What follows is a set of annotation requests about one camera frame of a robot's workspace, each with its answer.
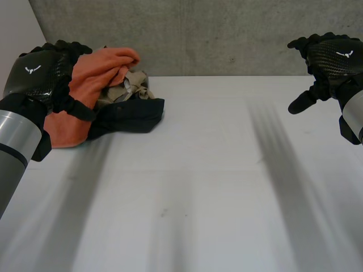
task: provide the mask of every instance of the pile of clothes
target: pile of clothes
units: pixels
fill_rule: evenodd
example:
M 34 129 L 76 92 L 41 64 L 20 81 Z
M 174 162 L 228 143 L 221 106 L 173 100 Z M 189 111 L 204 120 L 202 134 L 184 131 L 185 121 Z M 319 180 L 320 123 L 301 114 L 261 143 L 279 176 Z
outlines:
M 143 71 L 130 71 L 140 61 L 131 48 L 103 48 L 83 55 L 73 68 L 70 95 L 94 109 L 93 122 L 66 112 L 45 119 L 53 148 L 73 147 L 114 131 L 148 133 L 161 120 L 164 100 L 149 90 Z

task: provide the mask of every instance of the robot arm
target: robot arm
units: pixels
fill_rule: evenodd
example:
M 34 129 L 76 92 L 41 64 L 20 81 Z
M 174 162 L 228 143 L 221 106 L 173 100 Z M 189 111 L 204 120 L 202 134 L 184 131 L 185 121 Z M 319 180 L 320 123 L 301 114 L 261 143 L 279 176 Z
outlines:
M 15 61 L 0 101 L 0 218 L 30 160 L 51 151 L 44 121 L 52 112 L 66 111 L 92 121 L 95 113 L 69 96 L 73 66 L 92 50 L 77 42 L 45 44 Z
M 347 35 L 314 34 L 288 44 L 300 51 L 307 71 L 316 81 L 289 106 L 297 114 L 314 105 L 318 99 L 338 100 L 343 115 L 339 119 L 342 136 L 353 144 L 363 137 L 363 42 Z

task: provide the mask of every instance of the orange towel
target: orange towel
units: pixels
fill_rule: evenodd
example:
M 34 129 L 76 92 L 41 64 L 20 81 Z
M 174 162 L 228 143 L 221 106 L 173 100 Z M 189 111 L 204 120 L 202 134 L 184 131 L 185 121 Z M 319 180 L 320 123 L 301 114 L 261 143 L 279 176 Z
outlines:
M 103 48 L 83 55 L 73 68 L 69 94 L 93 109 L 101 90 L 120 84 L 128 70 L 139 61 L 140 57 L 131 48 Z M 46 117 L 44 129 L 50 135 L 52 147 L 62 148 L 84 142 L 90 126 L 91 122 L 60 112 Z

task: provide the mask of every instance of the gray wall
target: gray wall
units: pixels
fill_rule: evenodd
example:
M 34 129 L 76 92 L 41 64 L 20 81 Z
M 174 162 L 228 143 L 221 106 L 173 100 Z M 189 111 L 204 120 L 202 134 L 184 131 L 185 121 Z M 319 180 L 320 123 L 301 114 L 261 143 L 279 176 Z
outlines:
M 363 38 L 362 0 L 30 0 L 45 37 L 129 46 L 149 75 L 302 75 L 286 44 Z

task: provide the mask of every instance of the white tabletop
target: white tabletop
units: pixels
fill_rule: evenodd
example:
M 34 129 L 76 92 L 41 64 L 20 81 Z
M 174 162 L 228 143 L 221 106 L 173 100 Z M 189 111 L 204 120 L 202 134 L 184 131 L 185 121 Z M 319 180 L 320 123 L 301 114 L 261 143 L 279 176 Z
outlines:
M 166 100 L 151 133 L 28 166 L 0 271 L 363 271 L 362 147 L 340 136 L 334 100 L 287 111 L 312 82 L 150 78 Z

